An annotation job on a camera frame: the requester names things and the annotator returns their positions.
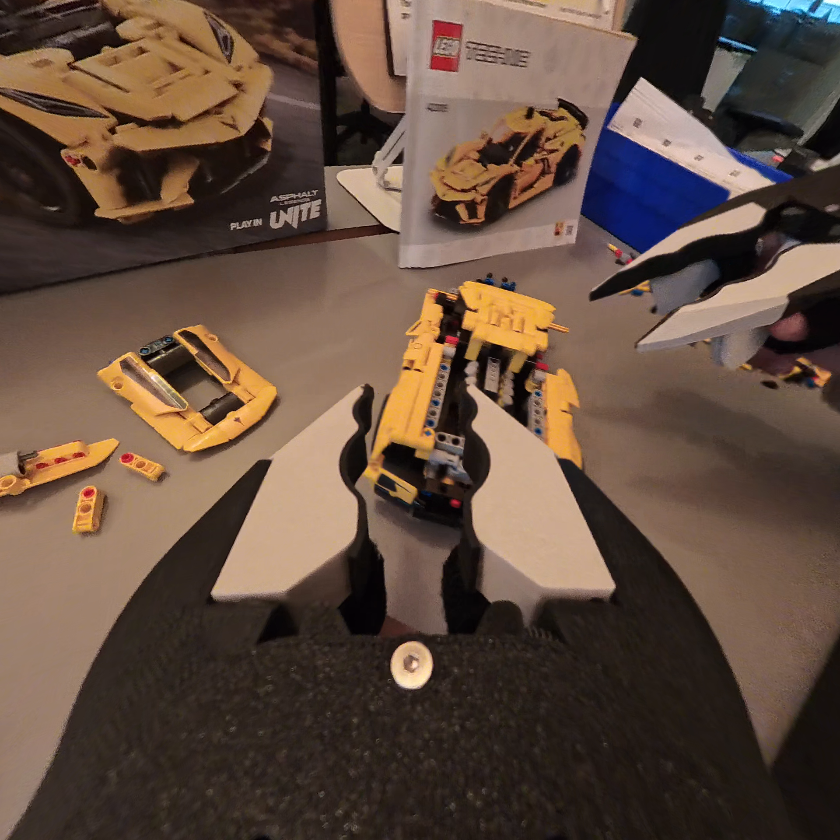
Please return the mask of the long yellow grey brick assembly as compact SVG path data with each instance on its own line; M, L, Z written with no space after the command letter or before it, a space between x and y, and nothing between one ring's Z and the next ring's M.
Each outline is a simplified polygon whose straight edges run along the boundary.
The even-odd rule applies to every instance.
M1 456L1 497L15 497L27 490L73 476L107 460L119 446L117 438L86 444L74 440L29 452Z

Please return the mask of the person's right hand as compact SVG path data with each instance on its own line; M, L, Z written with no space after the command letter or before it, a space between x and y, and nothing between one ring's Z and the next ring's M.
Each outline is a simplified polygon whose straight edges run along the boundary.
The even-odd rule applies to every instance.
M807 320L800 313L784 318L769 327L769 337L785 348L789 343L803 341L807 337ZM796 366L800 357L798 353L782 353L774 350L776 345L764 344L751 358L749 364L753 369L767 375L781 377L788 375Z

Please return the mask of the pile of loose toy bricks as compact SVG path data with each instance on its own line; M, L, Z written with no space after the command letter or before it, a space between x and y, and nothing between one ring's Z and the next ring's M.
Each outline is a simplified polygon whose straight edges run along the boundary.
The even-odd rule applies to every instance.
M631 287L626 290L622 290L618 292L619 296L631 296L634 298L640 298L646 295L653 295L652 288L650 286L649 281L642 282L635 287ZM706 346L709 350L710 357L714 356L712 352L715 349L715 342L718 341L717 339L703 339L701 343L694 342L690 343L689 346L697 347L700 345ZM754 368L750 363L744 363L740 365L738 368L740 371L748 371L748 372L757 372L761 375L770 375L766 374L766 371L759 371L758 369ZM762 385L769 387L772 390L776 390L781 386L781 383L786 382L790 385L799 385L803 386L806 389L823 389L823 387L830 381L832 374L818 365L814 365L811 363L810 360L806 359L805 357L800 357L796 360L796 363L792 365L792 367L784 374L780 375L773 375L769 379L762 380Z

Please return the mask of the yellow brick car hood assembly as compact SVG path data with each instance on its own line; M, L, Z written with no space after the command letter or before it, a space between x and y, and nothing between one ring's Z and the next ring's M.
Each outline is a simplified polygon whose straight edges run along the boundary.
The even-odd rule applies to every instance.
M195 409L171 382L186 367L224 389ZM232 353L203 324L175 330L120 355L97 373L138 417L174 448L195 453L225 445L260 422L277 400L277 388Z

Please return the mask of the white stand base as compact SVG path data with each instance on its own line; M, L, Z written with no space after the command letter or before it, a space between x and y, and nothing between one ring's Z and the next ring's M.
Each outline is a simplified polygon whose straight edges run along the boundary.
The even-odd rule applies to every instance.
M403 171L407 114L403 114L368 168L345 169L337 181L380 224L394 233L402 229Z

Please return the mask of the white paper sheets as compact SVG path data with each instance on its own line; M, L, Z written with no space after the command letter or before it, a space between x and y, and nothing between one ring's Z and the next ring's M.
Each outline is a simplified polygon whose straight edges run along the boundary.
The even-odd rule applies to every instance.
M774 184L776 170L740 159L703 123L640 79L612 117L609 129L728 190L730 197Z

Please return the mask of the white instruction booklet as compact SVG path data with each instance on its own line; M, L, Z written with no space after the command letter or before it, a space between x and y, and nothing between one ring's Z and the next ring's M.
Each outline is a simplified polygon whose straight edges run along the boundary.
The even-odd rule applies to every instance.
M514 2L411 19L399 267L571 245L636 38Z

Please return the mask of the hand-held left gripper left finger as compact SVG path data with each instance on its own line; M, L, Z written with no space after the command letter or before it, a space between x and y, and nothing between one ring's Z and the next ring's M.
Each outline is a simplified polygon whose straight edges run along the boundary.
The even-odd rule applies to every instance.
M295 618L324 604L337 607L354 634L381 631L384 561L356 488L373 400L370 385L353 388L271 456L214 601L275 602Z

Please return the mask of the short yellow beam red pins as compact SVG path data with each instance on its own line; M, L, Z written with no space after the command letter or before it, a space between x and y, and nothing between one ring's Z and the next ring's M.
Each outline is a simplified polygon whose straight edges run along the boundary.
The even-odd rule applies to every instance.
M135 475L158 482L165 476L165 467L144 456L126 451L119 457L119 463Z
M83 487L78 495L71 524L74 534L93 534L100 530L102 513L106 501L104 494L96 486Z

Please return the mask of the blue plastic bin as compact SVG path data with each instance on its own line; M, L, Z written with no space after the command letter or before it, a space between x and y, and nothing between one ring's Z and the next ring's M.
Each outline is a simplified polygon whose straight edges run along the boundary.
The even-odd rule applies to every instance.
M644 251L731 197L725 188L610 130L620 105L611 107L597 141L582 215L636 251ZM754 159L731 151L740 159ZM778 172L771 176L772 185L791 179L758 162L760 170Z

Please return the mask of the grey desk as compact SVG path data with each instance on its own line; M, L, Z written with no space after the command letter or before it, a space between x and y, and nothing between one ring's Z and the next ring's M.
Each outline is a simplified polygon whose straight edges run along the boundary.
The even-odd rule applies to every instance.
M324 234L2 297L2 451L118 438L168 470L156 486L113 462L90 471L101 533L70 532L83 476L2 500L2 838L37 791L81 683L154 564L258 458L356 385L374 412L429 287L483 271L551 301L570 334L556 363L581 408L587 474L686 583L738 679L773 763L838 634L838 415L817 392L727 371L701 348L637 353L646 298L588 295L613 237L461 266L399 269L394 234L328 191ZM97 370L186 325L217 329L278 386L279 406L209 454L176 453L108 394Z

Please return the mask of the dark toy car set box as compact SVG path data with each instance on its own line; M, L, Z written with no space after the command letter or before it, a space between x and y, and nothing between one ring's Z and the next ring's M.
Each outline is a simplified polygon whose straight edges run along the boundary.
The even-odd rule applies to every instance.
M2 1L2 293L324 230L321 11Z

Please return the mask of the beige round panel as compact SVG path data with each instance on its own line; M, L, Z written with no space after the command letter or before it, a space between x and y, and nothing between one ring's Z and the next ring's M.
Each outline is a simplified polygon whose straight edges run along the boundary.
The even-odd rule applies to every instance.
M330 1L329 7L339 57L362 99L379 111L404 113L406 81L389 71L384 1Z

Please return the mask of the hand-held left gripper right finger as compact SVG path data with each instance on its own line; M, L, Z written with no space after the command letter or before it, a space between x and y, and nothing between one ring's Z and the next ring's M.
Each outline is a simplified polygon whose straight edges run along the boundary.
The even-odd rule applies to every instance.
M609 602L616 585L552 449L475 385L460 393L471 484L444 564L450 634L475 632L489 604L533 624L550 602Z

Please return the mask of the yellow toy brick car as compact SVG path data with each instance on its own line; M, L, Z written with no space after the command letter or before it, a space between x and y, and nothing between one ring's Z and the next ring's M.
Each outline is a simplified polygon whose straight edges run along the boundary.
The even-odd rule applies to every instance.
M554 454L583 468L573 428L579 396L570 374L545 362L553 321L548 302L491 274L429 289L395 386L384 399L364 471L376 496L413 518L460 526L471 486L464 467L460 391L475 386Z

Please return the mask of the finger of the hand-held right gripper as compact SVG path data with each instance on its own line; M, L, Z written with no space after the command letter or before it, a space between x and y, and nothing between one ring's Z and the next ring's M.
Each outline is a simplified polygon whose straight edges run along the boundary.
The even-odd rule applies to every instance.
M700 299L723 277L725 266L740 258L753 266L757 243L778 223L780 212L781 205L766 208L749 203L696 220L593 288L589 299L609 298L648 281L657 313L671 315Z
M637 351L710 340L717 364L739 368L763 346L772 324L838 299L838 269L838 243L789 247L758 275L677 308L636 343Z

